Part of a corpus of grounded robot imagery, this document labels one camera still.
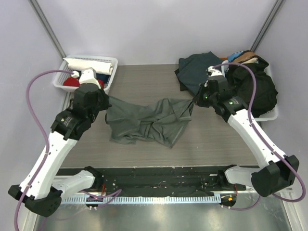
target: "floor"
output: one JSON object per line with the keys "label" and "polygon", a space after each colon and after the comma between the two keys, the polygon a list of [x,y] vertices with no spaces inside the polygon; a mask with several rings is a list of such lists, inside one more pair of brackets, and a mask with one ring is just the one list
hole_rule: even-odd
{"label": "floor", "polygon": [[[162,98],[192,98],[180,91],[177,65],[119,66],[109,95],[148,105]],[[212,108],[194,107],[192,121],[172,149],[156,142],[122,145],[109,141],[111,130],[101,112],[68,154],[62,167],[147,167],[255,165],[241,137]]]}
{"label": "floor", "polygon": [[[256,193],[239,193],[236,207],[248,207]],[[61,205],[44,231],[291,231],[282,201],[261,198],[248,211],[232,211],[218,204],[108,205],[80,212],[85,205]],[[69,218],[56,221],[57,218]],[[34,230],[43,219],[39,217]]]}

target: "rolled white towel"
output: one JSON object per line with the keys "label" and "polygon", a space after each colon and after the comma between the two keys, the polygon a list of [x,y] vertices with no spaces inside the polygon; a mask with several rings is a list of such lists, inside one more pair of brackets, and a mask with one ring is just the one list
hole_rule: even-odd
{"label": "rolled white towel", "polygon": [[74,58],[63,58],[63,59],[68,62],[69,68],[77,71],[81,71],[83,69],[92,67],[96,71],[96,73],[111,75],[113,70],[112,63],[74,59]]}

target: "plastic basket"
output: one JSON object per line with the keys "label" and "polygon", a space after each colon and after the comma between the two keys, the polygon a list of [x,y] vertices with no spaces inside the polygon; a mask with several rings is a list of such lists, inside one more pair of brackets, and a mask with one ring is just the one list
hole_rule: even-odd
{"label": "plastic basket", "polygon": [[[221,72],[222,72],[222,74],[225,76],[225,73],[228,71],[228,66],[227,65],[224,65],[224,66],[222,66],[221,67]],[[271,70],[270,70],[270,65],[267,67],[267,68],[265,68],[265,73],[268,75],[268,76],[270,76],[271,78],[272,78],[272,73],[271,73]],[[260,117],[259,118],[255,118],[255,120],[256,121],[258,121],[258,122],[262,122],[262,121],[270,121],[270,120],[275,120],[275,119],[277,119],[277,117],[278,117],[278,106],[277,106],[277,104],[276,104],[276,106],[272,109],[272,110],[270,110],[270,111],[268,111],[268,112],[266,112],[265,114],[263,114],[263,115],[260,115]]]}
{"label": "plastic basket", "polygon": [[[112,63],[113,70],[111,73],[111,76],[108,79],[108,82],[105,83],[104,86],[104,91],[106,94],[109,93],[111,84],[114,80],[115,74],[116,74],[116,69],[117,69],[117,59],[116,58],[110,58],[110,57],[103,57],[103,56],[93,56],[93,55],[69,55],[67,58],[77,58],[77,59],[84,59],[84,60],[94,60],[94,61],[100,61],[100,62],[106,62],[106,63]],[[60,70],[65,70],[65,71],[72,71],[70,68],[68,68],[67,61],[63,61]],[[69,87],[69,86],[63,86],[63,83],[70,77],[69,74],[66,73],[57,73],[57,75],[54,78],[53,85],[56,88],[62,88],[63,90],[67,92],[74,92],[77,87]]]}

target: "wall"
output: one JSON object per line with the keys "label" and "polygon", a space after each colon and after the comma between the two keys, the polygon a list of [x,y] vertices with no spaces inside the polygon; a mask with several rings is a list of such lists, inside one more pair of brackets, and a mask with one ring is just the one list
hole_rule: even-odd
{"label": "wall", "polygon": [[[264,123],[264,130],[288,155],[297,156],[308,188],[307,8],[306,0],[286,1],[257,53],[271,63],[279,92],[279,117]],[[296,193],[301,194],[298,183]],[[308,230],[308,197],[295,206]]]}
{"label": "wall", "polygon": [[[13,231],[17,201],[7,191],[23,181],[44,147],[26,106],[26,86],[34,75],[57,69],[61,58],[28,1],[1,1],[0,9],[5,9],[0,14],[0,224],[2,230]],[[34,110],[46,131],[64,98],[51,80],[52,75],[45,76],[31,90]]]}
{"label": "wall", "polygon": [[38,0],[67,54],[175,64],[250,48],[274,0]]}

